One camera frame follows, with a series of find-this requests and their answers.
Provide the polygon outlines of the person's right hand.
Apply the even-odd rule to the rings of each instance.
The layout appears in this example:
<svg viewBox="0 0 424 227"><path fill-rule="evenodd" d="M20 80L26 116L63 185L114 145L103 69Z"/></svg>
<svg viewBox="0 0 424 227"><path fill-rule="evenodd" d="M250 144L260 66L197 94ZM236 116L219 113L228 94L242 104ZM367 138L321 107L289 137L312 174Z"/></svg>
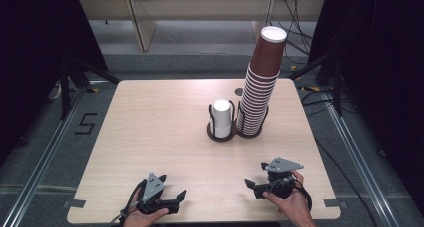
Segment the person's right hand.
<svg viewBox="0 0 424 227"><path fill-rule="evenodd" d="M278 217L284 215L291 222L293 220L300 221L301 219L312 219L307 198L301 192L301 189L303 188L304 177L297 171L293 171L292 174L296 179L295 188L288 198L282 199L273 193L267 192L264 192L263 196L265 199L278 207L276 212Z"/></svg>

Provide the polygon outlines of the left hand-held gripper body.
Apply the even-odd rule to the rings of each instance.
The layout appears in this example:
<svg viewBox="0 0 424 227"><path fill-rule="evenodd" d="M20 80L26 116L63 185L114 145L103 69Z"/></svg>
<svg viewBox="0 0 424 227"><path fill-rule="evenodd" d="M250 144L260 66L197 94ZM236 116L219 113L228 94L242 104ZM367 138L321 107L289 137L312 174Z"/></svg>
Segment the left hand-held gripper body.
<svg viewBox="0 0 424 227"><path fill-rule="evenodd" d="M154 173L150 173L148 178L141 182L137 209L143 214L151 214L161 209L161 195L164 189L164 183Z"/></svg>

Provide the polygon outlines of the black tape strip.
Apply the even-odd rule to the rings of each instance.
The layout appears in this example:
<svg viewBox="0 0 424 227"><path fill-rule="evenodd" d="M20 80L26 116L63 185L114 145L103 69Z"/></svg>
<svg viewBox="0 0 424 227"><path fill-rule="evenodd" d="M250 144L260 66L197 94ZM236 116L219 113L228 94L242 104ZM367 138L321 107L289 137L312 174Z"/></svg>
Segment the black tape strip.
<svg viewBox="0 0 424 227"><path fill-rule="evenodd" d="M338 199L324 199L324 204L326 207L340 207L341 209L348 208L348 205L345 201Z"/></svg>

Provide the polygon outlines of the aluminium floor rail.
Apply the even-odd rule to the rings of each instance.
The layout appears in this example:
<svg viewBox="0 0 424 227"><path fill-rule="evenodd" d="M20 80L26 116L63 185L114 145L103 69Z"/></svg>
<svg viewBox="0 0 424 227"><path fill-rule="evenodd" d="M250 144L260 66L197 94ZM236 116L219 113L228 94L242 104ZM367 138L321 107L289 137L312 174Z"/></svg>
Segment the aluminium floor rail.
<svg viewBox="0 0 424 227"><path fill-rule="evenodd" d="M48 144L44 148L44 151L41 157L38 159L36 166L29 179L20 189L19 195L11 207L8 215L5 218L5 221L0 225L0 227L18 227L23 216L25 215L29 204L31 203L33 196L36 193L36 190L44 177L57 149L62 141L65 132L72 121L74 113L86 93L86 88L79 88L76 90L75 95L71 101L68 112L65 116L59 121L54 133L52 134Z"/></svg>
<svg viewBox="0 0 424 227"><path fill-rule="evenodd" d="M336 110L335 99L329 93L323 93L322 99L327 101L328 112L342 138L353 164L361 178L364 187L370 196L370 199L376 209L376 212L382 221L384 227L399 227L399 222L395 217L388 200L384 196L380 186L376 182L374 175L366 163L360 149L354 140L344 118L340 111Z"/></svg>

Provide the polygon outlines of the stack of white cups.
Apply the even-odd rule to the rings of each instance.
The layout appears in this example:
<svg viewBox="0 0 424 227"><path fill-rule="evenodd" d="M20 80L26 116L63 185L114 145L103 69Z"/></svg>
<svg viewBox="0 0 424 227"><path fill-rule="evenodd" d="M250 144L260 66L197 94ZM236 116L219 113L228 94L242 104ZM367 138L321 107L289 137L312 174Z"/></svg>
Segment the stack of white cups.
<svg viewBox="0 0 424 227"><path fill-rule="evenodd" d="M211 105L210 131L215 138L226 138L231 133L231 106L225 99L216 100Z"/></svg>

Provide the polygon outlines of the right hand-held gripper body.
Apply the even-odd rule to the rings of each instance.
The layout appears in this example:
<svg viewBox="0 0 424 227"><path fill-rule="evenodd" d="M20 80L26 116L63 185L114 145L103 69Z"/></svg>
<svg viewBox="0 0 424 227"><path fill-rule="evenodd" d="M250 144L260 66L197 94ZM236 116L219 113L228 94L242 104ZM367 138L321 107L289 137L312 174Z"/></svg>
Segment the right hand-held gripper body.
<svg viewBox="0 0 424 227"><path fill-rule="evenodd" d="M269 164L266 172L271 187L268 193L273 193L282 199L288 198L295 187L295 177L292 172L303 169L304 166L281 157L274 158Z"/></svg>

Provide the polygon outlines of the beige wooden furniture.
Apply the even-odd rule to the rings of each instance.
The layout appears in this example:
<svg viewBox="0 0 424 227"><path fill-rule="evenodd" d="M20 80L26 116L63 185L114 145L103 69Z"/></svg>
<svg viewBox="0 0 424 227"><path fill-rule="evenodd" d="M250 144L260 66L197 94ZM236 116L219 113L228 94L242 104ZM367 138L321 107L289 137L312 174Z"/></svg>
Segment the beige wooden furniture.
<svg viewBox="0 0 424 227"><path fill-rule="evenodd" d="M89 20L129 20L139 50L149 49L159 20L249 21L255 35L271 21L316 22L324 0L79 0Z"/></svg>

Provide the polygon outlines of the black metal stand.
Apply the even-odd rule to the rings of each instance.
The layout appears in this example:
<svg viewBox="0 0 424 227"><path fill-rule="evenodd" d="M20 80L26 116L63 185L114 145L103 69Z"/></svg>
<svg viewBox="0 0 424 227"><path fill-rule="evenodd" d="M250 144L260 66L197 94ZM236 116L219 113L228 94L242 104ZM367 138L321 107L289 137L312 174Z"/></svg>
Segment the black metal stand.
<svg viewBox="0 0 424 227"><path fill-rule="evenodd" d="M337 53L328 51L323 56L308 63L304 68L295 71L289 76L289 79L295 80L298 77L312 71L319 67L320 70L315 77L315 82L319 85L327 85L329 82L333 83L333 106L339 116L342 115L341 110L341 64L338 60Z"/></svg>
<svg viewBox="0 0 424 227"><path fill-rule="evenodd" d="M97 68L82 59L71 57L64 60L60 66L62 119L64 119L71 110L69 81L72 81L78 89L86 89L90 85L85 75L86 72L94 73L113 84L118 84L120 82L119 78L113 76L107 70Z"/></svg>

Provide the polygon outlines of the stack of brown cups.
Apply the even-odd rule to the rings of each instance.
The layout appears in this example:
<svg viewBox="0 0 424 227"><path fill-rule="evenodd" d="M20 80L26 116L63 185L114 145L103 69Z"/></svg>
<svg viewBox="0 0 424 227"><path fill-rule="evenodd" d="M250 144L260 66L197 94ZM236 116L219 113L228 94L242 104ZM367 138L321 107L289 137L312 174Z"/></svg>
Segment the stack of brown cups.
<svg viewBox="0 0 424 227"><path fill-rule="evenodd" d="M287 33L275 26L264 27L245 76L236 128L245 136L257 135L266 118L268 104L280 74Z"/></svg>

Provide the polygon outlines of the black wire cup holder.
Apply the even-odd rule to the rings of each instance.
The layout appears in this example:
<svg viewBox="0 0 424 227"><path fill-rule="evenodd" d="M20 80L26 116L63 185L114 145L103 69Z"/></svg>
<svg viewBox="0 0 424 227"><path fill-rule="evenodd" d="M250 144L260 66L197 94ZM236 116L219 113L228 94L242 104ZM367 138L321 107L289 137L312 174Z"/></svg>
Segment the black wire cup holder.
<svg viewBox="0 0 424 227"><path fill-rule="evenodd" d="M231 100L218 99L208 106L207 135L216 142L227 142L236 135L246 139L256 138L262 132L268 112L269 108L266 108L258 126L253 128L248 125L247 115L241 107L235 107Z"/></svg>

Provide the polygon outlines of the black curtain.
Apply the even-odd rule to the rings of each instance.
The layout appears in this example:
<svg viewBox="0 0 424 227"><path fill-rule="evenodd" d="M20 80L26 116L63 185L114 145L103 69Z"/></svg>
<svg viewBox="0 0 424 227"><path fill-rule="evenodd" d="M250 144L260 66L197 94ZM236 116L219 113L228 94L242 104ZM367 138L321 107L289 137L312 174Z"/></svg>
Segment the black curtain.
<svg viewBox="0 0 424 227"><path fill-rule="evenodd" d="M317 59L359 0L325 0L310 58ZM365 0L342 75L414 204L424 216L424 0Z"/></svg>
<svg viewBox="0 0 424 227"><path fill-rule="evenodd" d="M0 0L0 165L76 60L107 69L79 0Z"/></svg>

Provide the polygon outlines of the person's left hand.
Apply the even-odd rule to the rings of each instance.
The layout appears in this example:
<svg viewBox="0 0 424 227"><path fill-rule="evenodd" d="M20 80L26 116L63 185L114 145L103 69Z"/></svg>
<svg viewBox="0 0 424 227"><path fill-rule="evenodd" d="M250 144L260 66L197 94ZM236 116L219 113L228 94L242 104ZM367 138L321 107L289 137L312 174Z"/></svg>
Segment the person's left hand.
<svg viewBox="0 0 424 227"><path fill-rule="evenodd" d="M166 216L168 213L168 208L162 208L152 214L143 214L136 210L127 216L123 227L150 227L155 221Z"/></svg>

